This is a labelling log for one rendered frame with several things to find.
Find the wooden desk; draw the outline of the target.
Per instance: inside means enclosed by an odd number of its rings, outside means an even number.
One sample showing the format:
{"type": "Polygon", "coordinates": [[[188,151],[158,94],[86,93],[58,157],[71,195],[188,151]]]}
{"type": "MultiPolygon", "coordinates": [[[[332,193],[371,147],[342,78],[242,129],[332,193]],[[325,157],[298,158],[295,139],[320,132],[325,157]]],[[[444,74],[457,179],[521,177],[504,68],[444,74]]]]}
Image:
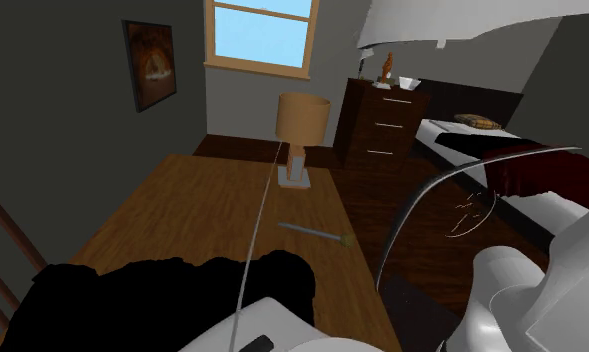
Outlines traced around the wooden desk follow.
{"type": "Polygon", "coordinates": [[[0,352],[403,352],[327,170],[168,156],[67,264],[34,277],[0,352]]]}

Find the dark framed wall picture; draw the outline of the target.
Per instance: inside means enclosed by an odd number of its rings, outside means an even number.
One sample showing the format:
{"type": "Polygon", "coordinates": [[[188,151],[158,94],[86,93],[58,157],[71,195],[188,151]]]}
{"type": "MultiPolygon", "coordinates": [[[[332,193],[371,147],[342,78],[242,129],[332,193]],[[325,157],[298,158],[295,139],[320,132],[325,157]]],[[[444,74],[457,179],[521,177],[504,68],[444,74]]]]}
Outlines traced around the dark framed wall picture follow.
{"type": "Polygon", "coordinates": [[[149,109],[177,93],[171,25],[121,21],[135,109],[149,109]]]}

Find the wooden framed window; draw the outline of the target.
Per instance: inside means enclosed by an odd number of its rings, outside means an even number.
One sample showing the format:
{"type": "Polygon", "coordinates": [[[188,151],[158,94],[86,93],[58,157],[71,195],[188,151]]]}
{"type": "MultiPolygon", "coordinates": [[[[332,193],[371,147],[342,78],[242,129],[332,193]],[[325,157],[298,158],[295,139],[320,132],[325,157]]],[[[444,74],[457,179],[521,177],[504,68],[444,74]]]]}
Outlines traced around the wooden framed window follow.
{"type": "Polygon", "coordinates": [[[205,0],[205,65],[307,80],[320,0],[205,0]]]}

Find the brown wooden chair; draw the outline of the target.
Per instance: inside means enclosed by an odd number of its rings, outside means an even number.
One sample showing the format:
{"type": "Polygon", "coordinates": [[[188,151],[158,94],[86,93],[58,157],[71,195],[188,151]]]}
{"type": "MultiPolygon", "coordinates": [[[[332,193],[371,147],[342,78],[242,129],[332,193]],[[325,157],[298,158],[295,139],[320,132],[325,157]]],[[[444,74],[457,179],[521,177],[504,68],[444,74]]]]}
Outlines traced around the brown wooden chair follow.
{"type": "MultiPolygon", "coordinates": [[[[23,255],[29,260],[32,266],[40,272],[47,265],[47,261],[43,258],[34,244],[16,224],[13,218],[8,214],[4,207],[0,204],[0,225],[4,228],[6,233],[15,242],[17,247],[21,250],[23,255]]],[[[20,300],[15,296],[9,286],[0,277],[0,294],[10,305],[11,308],[17,310],[20,305],[20,300]]],[[[3,342],[7,328],[9,326],[9,318],[0,308],[0,327],[3,329],[3,333],[0,335],[0,346],[3,342]]]]}

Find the bed with red blanket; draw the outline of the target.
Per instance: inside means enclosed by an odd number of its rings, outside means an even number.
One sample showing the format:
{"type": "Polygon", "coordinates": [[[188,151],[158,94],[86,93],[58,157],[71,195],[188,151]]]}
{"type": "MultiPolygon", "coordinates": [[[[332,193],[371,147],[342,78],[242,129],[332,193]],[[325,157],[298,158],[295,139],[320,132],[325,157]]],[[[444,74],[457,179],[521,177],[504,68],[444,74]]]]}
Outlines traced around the bed with red blanket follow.
{"type": "MultiPolygon", "coordinates": [[[[504,128],[522,95],[423,79],[430,96],[417,140],[446,167],[531,150],[541,145],[504,128]]],[[[589,212],[589,158],[558,151],[476,166],[457,176],[467,187],[501,197],[496,211],[535,245],[589,212]]]]}

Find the dark brown chest of drawers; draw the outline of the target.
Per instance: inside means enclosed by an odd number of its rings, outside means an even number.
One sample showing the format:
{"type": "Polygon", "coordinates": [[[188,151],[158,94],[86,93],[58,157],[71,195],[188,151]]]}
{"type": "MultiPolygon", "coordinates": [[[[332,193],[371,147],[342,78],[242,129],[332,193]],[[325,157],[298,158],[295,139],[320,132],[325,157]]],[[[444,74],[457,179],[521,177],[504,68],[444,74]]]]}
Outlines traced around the dark brown chest of drawers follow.
{"type": "Polygon", "coordinates": [[[350,78],[334,138],[336,159],[349,170],[399,172],[428,102],[424,93],[350,78]]]}

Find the tan shade table lamp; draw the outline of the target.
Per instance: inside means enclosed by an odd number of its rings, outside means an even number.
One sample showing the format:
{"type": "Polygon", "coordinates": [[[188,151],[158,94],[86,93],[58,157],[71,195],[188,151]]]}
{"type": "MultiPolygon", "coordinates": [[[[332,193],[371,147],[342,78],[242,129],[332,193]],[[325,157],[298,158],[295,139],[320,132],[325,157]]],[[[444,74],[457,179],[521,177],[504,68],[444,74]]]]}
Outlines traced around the tan shade table lamp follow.
{"type": "Polygon", "coordinates": [[[280,187],[311,187],[305,168],[305,148],[319,146],[324,141],[330,107],[329,100],[308,93],[284,92],[279,95],[275,134],[289,145],[286,165],[278,167],[280,187]]]}

